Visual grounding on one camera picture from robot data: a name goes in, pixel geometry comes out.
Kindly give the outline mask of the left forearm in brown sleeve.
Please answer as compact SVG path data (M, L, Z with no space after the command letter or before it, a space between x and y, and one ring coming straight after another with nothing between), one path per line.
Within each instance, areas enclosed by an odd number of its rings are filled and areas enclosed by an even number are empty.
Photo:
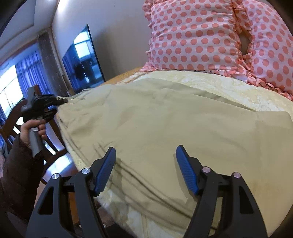
M43 156L33 157L32 150L16 136L3 166L1 207L28 223L43 170Z

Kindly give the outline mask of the person's left hand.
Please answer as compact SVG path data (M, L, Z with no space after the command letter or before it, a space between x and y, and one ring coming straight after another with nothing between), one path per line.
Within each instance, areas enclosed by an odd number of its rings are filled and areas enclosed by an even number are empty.
M20 140L31 149L31 138L33 134L37 134L42 140L47 140L46 121L42 120L29 120L21 126Z

